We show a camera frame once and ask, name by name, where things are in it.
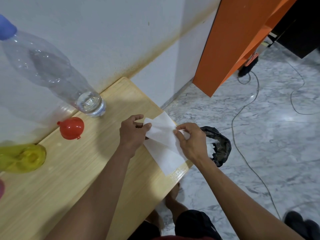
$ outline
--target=tissue paper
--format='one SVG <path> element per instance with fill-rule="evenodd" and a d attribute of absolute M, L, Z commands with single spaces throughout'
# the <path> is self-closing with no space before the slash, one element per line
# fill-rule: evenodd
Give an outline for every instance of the tissue paper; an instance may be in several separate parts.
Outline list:
<path fill-rule="evenodd" d="M 174 172 L 187 159 L 182 152 L 179 140 L 174 135 L 175 123 L 163 112 L 153 120 L 145 118 L 144 124 L 151 123 L 151 129 L 146 133 L 149 140 L 144 142 L 146 149 L 167 176 Z M 186 139 L 190 134 L 181 130 Z"/>

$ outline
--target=blue bottle cap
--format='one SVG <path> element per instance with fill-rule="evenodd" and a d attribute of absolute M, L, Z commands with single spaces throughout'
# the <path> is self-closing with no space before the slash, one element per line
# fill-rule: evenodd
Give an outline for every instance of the blue bottle cap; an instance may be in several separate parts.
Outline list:
<path fill-rule="evenodd" d="M 16 32 L 17 27 L 0 14 L 0 40 L 10 39 Z"/>

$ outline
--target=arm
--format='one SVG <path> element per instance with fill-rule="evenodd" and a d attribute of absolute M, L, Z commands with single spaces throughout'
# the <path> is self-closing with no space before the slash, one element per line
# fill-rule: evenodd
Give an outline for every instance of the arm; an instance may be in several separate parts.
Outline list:
<path fill-rule="evenodd" d="M 130 159 L 145 140 L 151 124 L 133 115 L 121 124 L 120 144 L 96 180 L 51 230 L 45 240 L 105 240 L 118 203 Z"/>
<path fill-rule="evenodd" d="M 181 129 L 190 133 L 188 140 L 178 131 Z M 207 155 L 206 134 L 198 125 L 185 123 L 177 126 L 174 133 L 183 153 L 206 179 L 240 239 L 303 239 L 220 171 Z"/>

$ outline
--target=forearm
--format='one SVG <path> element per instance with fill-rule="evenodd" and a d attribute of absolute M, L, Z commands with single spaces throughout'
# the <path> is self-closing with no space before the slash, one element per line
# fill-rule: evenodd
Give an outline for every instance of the forearm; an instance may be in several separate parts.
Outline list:
<path fill-rule="evenodd" d="M 102 172 L 46 240 L 106 239 L 131 156 L 118 147 Z"/>
<path fill-rule="evenodd" d="M 302 239 L 255 202 L 209 159 L 196 165 L 240 239 Z"/>

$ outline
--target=yellow plastic object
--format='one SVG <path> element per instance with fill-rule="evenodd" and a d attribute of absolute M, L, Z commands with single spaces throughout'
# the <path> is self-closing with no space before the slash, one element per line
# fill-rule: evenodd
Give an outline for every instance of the yellow plastic object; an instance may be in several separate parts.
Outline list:
<path fill-rule="evenodd" d="M 0 147 L 0 171 L 27 173 L 39 168 L 46 160 L 42 145 L 24 144 Z"/>

